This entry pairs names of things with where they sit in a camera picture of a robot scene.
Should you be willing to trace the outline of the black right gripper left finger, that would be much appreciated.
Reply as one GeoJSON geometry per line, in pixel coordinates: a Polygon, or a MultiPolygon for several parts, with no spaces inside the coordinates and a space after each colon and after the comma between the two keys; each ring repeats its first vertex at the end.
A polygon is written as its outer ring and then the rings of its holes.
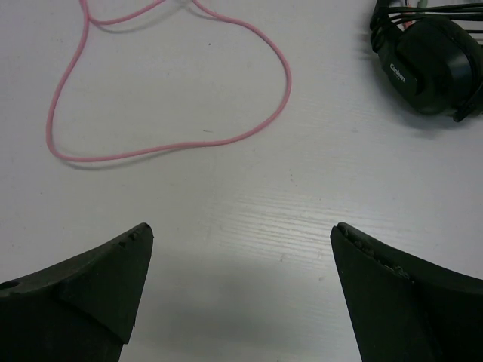
{"type": "Polygon", "coordinates": [[[117,361],[152,255],[141,223],[105,244],[1,284],[3,361],[117,361]]]}

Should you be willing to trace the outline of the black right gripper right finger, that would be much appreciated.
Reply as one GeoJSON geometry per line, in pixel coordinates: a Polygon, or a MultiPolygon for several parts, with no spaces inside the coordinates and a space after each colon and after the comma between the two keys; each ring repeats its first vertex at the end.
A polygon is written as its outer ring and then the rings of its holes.
{"type": "Polygon", "coordinates": [[[482,281],[341,222],[331,246],[363,361],[480,361],[482,281]]]}

